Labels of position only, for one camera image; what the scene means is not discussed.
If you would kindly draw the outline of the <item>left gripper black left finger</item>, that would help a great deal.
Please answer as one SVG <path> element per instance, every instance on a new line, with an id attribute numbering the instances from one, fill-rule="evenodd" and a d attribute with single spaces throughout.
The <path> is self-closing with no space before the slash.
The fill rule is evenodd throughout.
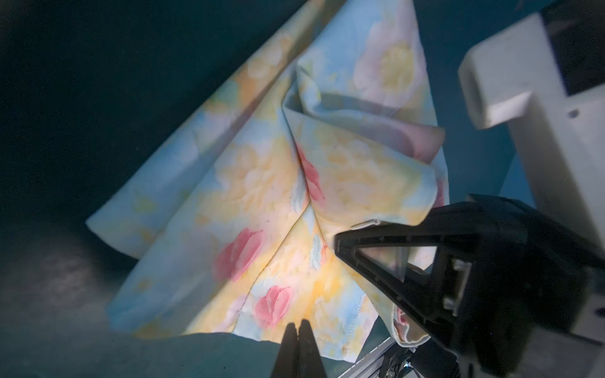
<path id="1" fill-rule="evenodd" d="M 296 378 L 299 374 L 299 337 L 294 323 L 286 326 L 271 378 Z"/>

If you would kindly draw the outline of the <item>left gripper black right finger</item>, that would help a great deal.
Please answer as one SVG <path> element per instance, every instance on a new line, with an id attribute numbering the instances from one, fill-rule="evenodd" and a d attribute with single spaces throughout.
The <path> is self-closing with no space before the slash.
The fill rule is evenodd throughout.
<path id="1" fill-rule="evenodd" d="M 326 378 L 326 370 L 319 354 L 310 321 L 301 321 L 298 332 L 299 360 L 298 377 L 300 378 Z"/>

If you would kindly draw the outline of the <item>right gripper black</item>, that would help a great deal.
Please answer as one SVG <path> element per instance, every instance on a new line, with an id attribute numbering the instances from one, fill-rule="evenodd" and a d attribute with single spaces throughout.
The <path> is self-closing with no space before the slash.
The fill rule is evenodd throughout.
<path id="1" fill-rule="evenodd" d="M 481 196 L 417 226 L 339 233 L 334 247 L 464 377 L 603 375 L 603 253 L 519 201 Z"/>

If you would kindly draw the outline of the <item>pastel floral skirt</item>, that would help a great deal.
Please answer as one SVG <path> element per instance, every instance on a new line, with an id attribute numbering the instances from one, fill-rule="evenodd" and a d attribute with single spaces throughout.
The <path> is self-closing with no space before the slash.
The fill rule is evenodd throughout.
<path id="1" fill-rule="evenodd" d="M 278 343 L 310 322 L 354 362 L 376 321 L 428 335 L 335 255 L 336 234 L 449 202 L 411 1 L 308 1 L 88 218 L 136 266 L 111 326 Z"/>

